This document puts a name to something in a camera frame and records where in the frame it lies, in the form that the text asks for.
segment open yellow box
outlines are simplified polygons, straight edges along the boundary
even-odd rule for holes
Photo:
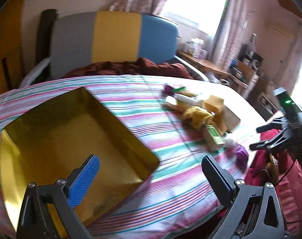
[[[29,182],[52,184],[90,154],[99,157],[100,170],[75,207],[86,226],[147,185],[158,158],[85,88],[50,99],[7,125],[0,142],[0,183],[14,229]],[[65,236],[57,214],[50,211]]]

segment wooden table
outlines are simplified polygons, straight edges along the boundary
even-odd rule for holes
[[[208,61],[206,59],[198,59],[198,58],[192,57],[191,55],[184,53],[182,51],[177,51],[176,55],[178,57],[182,57],[183,59],[191,61],[192,63],[197,65],[199,67],[198,69],[201,71],[203,71],[203,70],[209,71],[209,72],[220,74],[225,77],[230,76],[230,74],[227,71],[223,70],[222,68],[216,66],[211,61]]]

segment white cylinder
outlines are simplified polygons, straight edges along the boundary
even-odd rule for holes
[[[193,106],[198,106],[198,101],[196,99],[187,97],[185,95],[174,94],[174,98],[177,99],[177,100],[179,100],[179,101],[185,102],[187,104],[190,104],[190,105],[193,105]]]

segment black wire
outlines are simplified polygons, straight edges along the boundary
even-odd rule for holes
[[[301,219],[301,220],[294,221],[294,222],[286,222],[286,224],[294,224],[294,223],[299,223],[299,222],[302,222],[302,219]]]
[[[296,159],[294,160],[294,162],[292,163],[292,165],[290,166],[290,168],[288,169],[288,171],[283,175],[283,177],[281,177],[281,179],[276,183],[275,187],[285,178],[285,176],[287,175],[287,173],[289,173],[289,171],[292,169],[292,167],[294,166],[294,163],[296,162]]]

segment tablecloth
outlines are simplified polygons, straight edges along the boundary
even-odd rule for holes
[[[185,85],[204,97],[225,99],[241,119],[234,132],[248,149],[265,124],[257,112],[235,91],[220,84],[159,76],[90,76],[50,81],[0,95],[1,130],[33,107],[70,90],[85,87],[116,115],[159,158],[150,186],[111,215],[88,227],[93,238],[175,238],[203,224],[220,206],[201,170],[210,154],[201,134],[185,125],[174,112],[162,107],[163,85]],[[224,150],[212,153],[235,178],[244,173]],[[0,186],[0,230],[15,236]]]

